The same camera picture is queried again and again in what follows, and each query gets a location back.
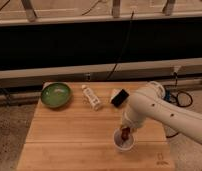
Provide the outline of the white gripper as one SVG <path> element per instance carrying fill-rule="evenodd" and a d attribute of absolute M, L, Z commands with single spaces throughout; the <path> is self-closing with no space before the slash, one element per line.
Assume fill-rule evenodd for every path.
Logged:
<path fill-rule="evenodd" d="M 141 126 L 141 117 L 130 106 L 127 106 L 121 117 L 121 127 L 129 127 L 131 130 L 134 130 L 139 129 Z"/>

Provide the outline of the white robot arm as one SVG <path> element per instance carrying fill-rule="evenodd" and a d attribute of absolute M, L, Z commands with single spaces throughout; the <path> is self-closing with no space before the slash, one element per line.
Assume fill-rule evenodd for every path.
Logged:
<path fill-rule="evenodd" d="M 156 81 L 134 90 L 128 98 L 121 125 L 139 129 L 149 117 L 202 145 L 202 114 L 165 101 L 165 95 L 165 88 Z"/>

